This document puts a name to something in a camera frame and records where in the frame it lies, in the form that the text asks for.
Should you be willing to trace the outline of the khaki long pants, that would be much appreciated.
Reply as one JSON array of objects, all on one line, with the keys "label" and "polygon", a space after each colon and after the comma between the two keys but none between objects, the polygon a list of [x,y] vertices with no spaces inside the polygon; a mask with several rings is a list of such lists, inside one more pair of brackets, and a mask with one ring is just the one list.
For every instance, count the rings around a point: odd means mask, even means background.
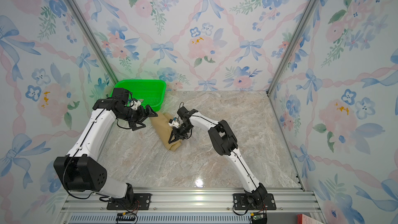
[{"label": "khaki long pants", "polygon": [[169,139],[173,130],[173,128],[169,125],[169,121],[174,117],[169,113],[162,112],[157,112],[157,115],[157,117],[150,118],[152,126],[154,127],[164,147],[167,150],[176,151],[176,149],[181,146],[181,140],[169,144]]}]

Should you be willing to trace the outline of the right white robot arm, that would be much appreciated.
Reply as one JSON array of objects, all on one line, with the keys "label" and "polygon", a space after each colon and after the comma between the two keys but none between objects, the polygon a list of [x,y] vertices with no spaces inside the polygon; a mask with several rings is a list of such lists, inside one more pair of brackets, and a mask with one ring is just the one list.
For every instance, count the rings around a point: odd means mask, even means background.
[{"label": "right white robot arm", "polygon": [[185,107],[181,107],[177,114],[177,118],[169,120],[172,132],[168,143],[189,139],[193,128],[206,131],[216,153],[225,157],[237,173],[249,204],[252,207],[265,205],[268,192],[242,157],[229,124],[225,120],[212,120],[195,109],[189,111]]}]

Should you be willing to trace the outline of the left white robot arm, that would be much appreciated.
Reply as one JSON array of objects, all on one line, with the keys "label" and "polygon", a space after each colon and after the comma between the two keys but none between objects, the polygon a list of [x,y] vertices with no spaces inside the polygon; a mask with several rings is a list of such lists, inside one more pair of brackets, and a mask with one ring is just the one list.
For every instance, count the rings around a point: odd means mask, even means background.
[{"label": "left white robot arm", "polygon": [[57,157],[53,167],[69,196],[78,199],[73,192],[99,194],[100,200],[114,203],[118,207],[132,210],[137,204],[131,184],[123,183],[108,176],[107,170],[98,162],[101,147],[114,122],[126,121],[132,131],[145,127],[147,118],[156,117],[156,112],[140,101],[128,97],[99,99],[82,135],[63,157]]}]

